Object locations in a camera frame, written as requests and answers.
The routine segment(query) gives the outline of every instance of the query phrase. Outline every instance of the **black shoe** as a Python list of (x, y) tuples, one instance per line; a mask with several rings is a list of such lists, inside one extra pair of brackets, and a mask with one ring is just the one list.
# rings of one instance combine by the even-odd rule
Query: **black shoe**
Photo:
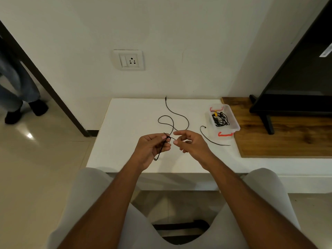
[(22, 117), (21, 108), (19, 108), (15, 112), (8, 112), (5, 118), (5, 123), (13, 125), (16, 122), (18, 122), (21, 117)]
[(29, 105), (36, 116), (41, 116), (48, 110), (48, 106), (46, 105), (46, 103), (41, 100), (30, 102)]

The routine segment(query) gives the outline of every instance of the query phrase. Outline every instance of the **white table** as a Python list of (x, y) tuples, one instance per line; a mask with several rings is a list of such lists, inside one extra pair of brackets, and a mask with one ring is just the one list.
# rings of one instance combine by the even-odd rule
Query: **white table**
[[(221, 103), (220, 100), (167, 100), (172, 111), (188, 118), (189, 130), (198, 133), (201, 125), (210, 124), (206, 118), (209, 105), (217, 103)], [(87, 167), (118, 172), (131, 156), (140, 136), (171, 131), (172, 127), (157, 122), (162, 115), (171, 116), (179, 130), (187, 126), (185, 118), (168, 111), (164, 99), (112, 99)], [(161, 121), (172, 124), (167, 117)], [(202, 131), (208, 134), (206, 129), (202, 128)], [(281, 177), (289, 192), (332, 191), (332, 159), (241, 158), (234, 138), (219, 142), (231, 146), (207, 143), (211, 151), (236, 173), (268, 168)], [(138, 187), (144, 190), (217, 189), (210, 174), (175, 145), (160, 154), (158, 161), (153, 161), (142, 173)]]

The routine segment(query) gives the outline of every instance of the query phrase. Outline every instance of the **television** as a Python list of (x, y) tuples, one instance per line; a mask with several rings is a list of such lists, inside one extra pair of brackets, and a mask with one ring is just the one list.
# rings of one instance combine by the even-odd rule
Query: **television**
[(261, 95), (250, 95), (274, 134), (270, 115), (332, 116), (332, 0), (330, 0)]

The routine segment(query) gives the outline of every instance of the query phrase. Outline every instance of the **person's left hand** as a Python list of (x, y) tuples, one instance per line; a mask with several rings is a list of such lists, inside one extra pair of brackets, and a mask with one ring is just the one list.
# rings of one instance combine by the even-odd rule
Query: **person's left hand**
[[(154, 157), (159, 154), (160, 148), (163, 146), (164, 140), (167, 137), (164, 133), (148, 134), (139, 138), (134, 153), (131, 155), (129, 161), (137, 164), (143, 171), (149, 167)], [(167, 138), (161, 152), (171, 149), (170, 138)]]

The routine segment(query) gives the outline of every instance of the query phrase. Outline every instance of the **white sticker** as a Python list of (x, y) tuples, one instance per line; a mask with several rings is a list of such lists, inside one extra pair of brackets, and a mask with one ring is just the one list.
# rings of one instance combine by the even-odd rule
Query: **white sticker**
[(320, 58), (325, 58), (328, 54), (330, 54), (332, 51), (332, 44), (330, 44), (329, 47), (326, 48), (325, 51), (319, 56)]

